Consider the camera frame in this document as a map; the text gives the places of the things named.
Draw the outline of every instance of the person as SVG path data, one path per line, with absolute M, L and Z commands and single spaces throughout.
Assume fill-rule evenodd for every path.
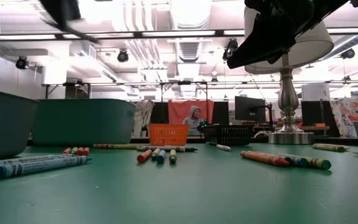
M 197 129 L 198 125 L 202 122 L 201 109 L 198 106 L 191 106 L 190 117 L 185 118 L 182 124 L 189 124 L 189 136 L 199 136 L 200 131 Z

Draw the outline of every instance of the silver lamp base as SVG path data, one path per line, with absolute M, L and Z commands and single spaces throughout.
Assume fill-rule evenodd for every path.
M 270 144 L 313 144 L 313 133 L 270 133 Z

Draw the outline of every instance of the table lamp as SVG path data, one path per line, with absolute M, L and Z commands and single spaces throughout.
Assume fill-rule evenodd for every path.
M 245 38 L 254 27 L 255 17 L 259 12 L 248 7 L 244 10 Z M 298 96 L 292 84 L 293 68 L 315 62 L 334 48 L 324 22 L 296 38 L 296 44 L 287 54 L 275 63 L 267 61 L 245 66 L 252 74 L 271 74 L 280 72 L 280 94 L 278 107 L 283 111 L 283 127 L 276 133 L 270 133 L 268 141 L 272 144 L 312 144 L 313 133 L 305 133 L 296 125 L 295 110 L 299 107 Z

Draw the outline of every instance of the teal plastic bin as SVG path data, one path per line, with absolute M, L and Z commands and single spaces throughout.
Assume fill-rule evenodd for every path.
M 40 100 L 35 145 L 90 146 L 131 141 L 135 106 L 123 100 Z
M 24 151 L 38 101 L 0 92 L 0 159 Z

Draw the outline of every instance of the orange plastic basket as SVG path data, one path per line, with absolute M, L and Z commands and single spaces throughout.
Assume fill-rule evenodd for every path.
M 188 124 L 149 124 L 150 144 L 153 146 L 184 146 L 189 132 Z

